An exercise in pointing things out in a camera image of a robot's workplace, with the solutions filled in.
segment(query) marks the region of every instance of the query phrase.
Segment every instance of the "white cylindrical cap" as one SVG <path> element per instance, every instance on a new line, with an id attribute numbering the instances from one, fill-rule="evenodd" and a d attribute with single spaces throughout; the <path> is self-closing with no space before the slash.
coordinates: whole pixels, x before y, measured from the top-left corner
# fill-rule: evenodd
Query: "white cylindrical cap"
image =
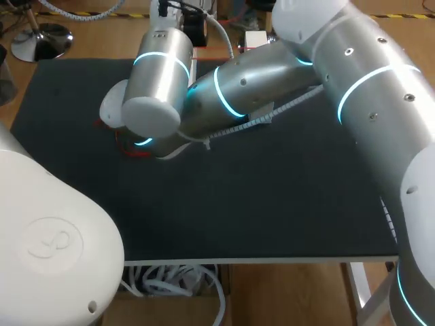
<path id="1" fill-rule="evenodd" d="M 160 138 L 177 132 L 181 118 L 170 104 L 144 96 L 131 98 L 124 103 L 122 121 L 138 136 Z"/>
<path id="2" fill-rule="evenodd" d="M 101 102 L 100 119 L 110 128 L 121 128 L 124 126 L 121 118 L 121 107 L 127 83 L 127 79 L 116 83 L 104 96 L 103 102 Z"/>
<path id="3" fill-rule="evenodd" d="M 272 11 L 277 35 L 302 44 L 329 23 L 349 0 L 277 0 Z"/>

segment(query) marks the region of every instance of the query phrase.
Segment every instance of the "cylindrical robot link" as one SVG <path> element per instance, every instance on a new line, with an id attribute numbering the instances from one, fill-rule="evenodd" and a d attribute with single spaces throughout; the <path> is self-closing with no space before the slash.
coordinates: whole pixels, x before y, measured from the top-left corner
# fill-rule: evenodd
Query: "cylindrical robot link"
<path id="1" fill-rule="evenodd" d="M 141 137 L 167 137 L 179 128 L 193 46 L 173 28 L 143 36 L 124 95 L 122 120 Z"/>
<path id="2" fill-rule="evenodd" d="M 260 46 L 191 85 L 180 131 L 207 137 L 240 124 L 242 117 L 277 98 L 318 83 L 313 67 L 301 64 L 282 42 Z"/>
<path id="3" fill-rule="evenodd" d="M 424 247 L 435 244 L 433 214 L 421 208 L 433 198 L 423 195 L 406 214 L 402 184 L 413 161 L 435 143 L 435 92 L 376 22 L 350 3 L 337 17 L 299 50 L 311 55 L 337 120 L 358 142 L 391 214 L 400 256 L 389 295 L 392 316 L 397 326 L 433 325 L 428 303 L 435 302 L 435 268 L 422 264 Z"/>

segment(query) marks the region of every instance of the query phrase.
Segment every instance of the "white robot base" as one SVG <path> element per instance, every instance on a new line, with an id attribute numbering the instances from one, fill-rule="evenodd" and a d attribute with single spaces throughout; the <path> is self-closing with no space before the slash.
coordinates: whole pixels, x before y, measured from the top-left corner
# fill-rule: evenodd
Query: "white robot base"
<path id="1" fill-rule="evenodd" d="M 20 153 L 0 150 L 0 184 L 0 325 L 91 324 L 122 277 L 117 227 Z"/>

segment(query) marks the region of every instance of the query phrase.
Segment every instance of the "yellow and black tape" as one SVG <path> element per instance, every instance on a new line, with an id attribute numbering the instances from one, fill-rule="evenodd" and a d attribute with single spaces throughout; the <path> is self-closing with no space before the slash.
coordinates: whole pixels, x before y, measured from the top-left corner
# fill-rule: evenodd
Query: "yellow and black tape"
<path id="1" fill-rule="evenodd" d="M 101 14 L 100 12 L 68 12 L 69 14 L 73 14 L 76 16 L 97 16 Z M 60 16 L 57 12 L 40 12 L 38 13 L 40 16 Z M 112 13 L 109 17 L 120 17 L 120 18 L 149 18 L 149 14 L 116 14 Z"/>
<path id="2" fill-rule="evenodd" d="M 413 18 L 413 19 L 435 19 L 434 14 L 387 14 L 370 15 L 371 18 Z"/>
<path id="3" fill-rule="evenodd" d="M 36 13 L 39 16 L 60 16 L 57 12 L 39 12 Z M 100 12 L 69 12 L 76 16 L 96 16 L 101 14 Z M 435 19 L 435 14 L 385 14 L 385 15 L 369 15 L 371 18 L 412 18 L 412 19 Z M 109 17 L 119 18 L 149 18 L 149 14 L 117 14 L 112 13 Z"/>

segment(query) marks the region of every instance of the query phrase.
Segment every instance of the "logo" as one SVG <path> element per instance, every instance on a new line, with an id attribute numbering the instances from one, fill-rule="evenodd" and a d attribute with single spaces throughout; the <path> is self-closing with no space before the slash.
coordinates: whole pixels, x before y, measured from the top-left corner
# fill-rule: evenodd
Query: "logo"
<path id="1" fill-rule="evenodd" d="M 73 267 L 82 253 L 82 235 L 71 222 L 44 217 L 30 223 L 23 232 L 19 255 L 35 272 L 57 274 Z"/>

